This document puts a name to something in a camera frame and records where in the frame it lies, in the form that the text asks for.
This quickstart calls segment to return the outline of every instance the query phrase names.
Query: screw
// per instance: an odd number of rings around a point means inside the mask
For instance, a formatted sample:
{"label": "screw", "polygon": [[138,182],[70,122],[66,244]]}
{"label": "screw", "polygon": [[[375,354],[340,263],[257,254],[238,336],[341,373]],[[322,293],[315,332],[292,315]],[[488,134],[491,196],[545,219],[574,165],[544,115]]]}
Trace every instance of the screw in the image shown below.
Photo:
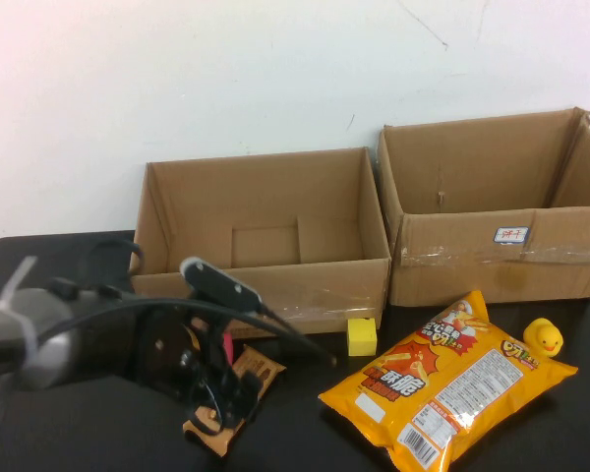
{"label": "screw", "polygon": [[190,362],[190,358],[191,358],[191,354],[188,351],[184,351],[184,353],[181,355],[181,359],[179,361],[179,365],[181,367],[187,367],[188,363]]}

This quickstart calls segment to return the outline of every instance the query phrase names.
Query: brown snack packet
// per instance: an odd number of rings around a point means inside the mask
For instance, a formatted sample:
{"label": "brown snack packet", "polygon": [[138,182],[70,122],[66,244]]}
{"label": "brown snack packet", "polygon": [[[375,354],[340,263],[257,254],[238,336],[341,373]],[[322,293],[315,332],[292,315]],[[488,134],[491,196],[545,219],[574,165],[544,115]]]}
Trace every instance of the brown snack packet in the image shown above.
{"label": "brown snack packet", "polygon": [[[267,356],[261,354],[256,349],[245,346],[245,350],[241,356],[234,362],[232,369],[238,377],[242,377],[245,372],[251,372],[258,376],[263,382],[263,387],[258,394],[258,398],[262,398],[266,389],[273,382],[277,374],[286,369],[284,366],[271,361]],[[201,406],[197,409],[197,417],[203,421],[208,427],[217,430],[218,424],[214,421],[215,412],[211,408]],[[225,428],[216,436],[208,436],[195,428],[192,422],[184,423],[184,433],[191,432],[199,437],[207,447],[212,449],[218,455],[223,457],[227,453],[229,442],[234,435],[241,429],[245,420],[241,420],[235,429]]]}

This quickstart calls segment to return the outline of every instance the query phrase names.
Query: clear tape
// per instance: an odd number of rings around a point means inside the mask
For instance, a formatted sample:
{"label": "clear tape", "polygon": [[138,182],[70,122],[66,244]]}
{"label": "clear tape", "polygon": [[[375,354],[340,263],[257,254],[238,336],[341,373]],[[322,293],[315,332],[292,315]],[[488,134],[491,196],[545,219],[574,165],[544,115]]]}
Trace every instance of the clear tape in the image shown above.
{"label": "clear tape", "polygon": [[27,355],[24,365],[26,365],[37,355],[37,350],[39,347],[37,344],[37,332],[29,317],[20,315],[13,310],[11,301],[13,300],[13,296],[18,290],[18,287],[36,262],[37,258],[34,256],[25,257],[0,292],[0,312],[8,317],[13,318],[22,327],[22,334],[24,336],[25,350]]}
{"label": "clear tape", "polygon": [[579,248],[543,248],[536,250],[522,249],[512,253],[503,245],[502,249],[491,251],[452,251],[444,246],[429,248],[423,254],[412,254],[403,247],[400,263],[403,266],[446,266],[463,264],[489,264],[505,262],[544,263],[544,264],[590,264],[590,250]]}
{"label": "clear tape", "polygon": [[384,288],[381,286],[379,297],[373,296],[371,286],[356,276],[340,288],[319,286],[319,281],[299,283],[279,274],[270,280],[243,281],[261,294],[274,313],[290,322],[369,318],[377,316],[384,304]]}

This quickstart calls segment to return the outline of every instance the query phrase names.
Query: white wall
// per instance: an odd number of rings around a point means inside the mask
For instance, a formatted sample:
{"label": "white wall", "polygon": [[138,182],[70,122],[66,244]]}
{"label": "white wall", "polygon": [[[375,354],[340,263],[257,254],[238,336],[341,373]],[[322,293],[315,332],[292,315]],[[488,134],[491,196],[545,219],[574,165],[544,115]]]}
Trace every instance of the white wall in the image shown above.
{"label": "white wall", "polygon": [[590,0],[0,0],[0,237],[133,228],[144,163],[590,109]]}

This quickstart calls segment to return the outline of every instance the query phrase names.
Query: barcode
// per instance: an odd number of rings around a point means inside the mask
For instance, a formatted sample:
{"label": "barcode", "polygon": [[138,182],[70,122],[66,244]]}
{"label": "barcode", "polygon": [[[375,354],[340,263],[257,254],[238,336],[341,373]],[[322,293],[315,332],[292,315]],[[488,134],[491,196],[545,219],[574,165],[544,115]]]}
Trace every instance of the barcode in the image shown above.
{"label": "barcode", "polygon": [[404,427],[397,441],[408,447],[424,469],[428,469],[440,455],[437,448],[410,424]]}

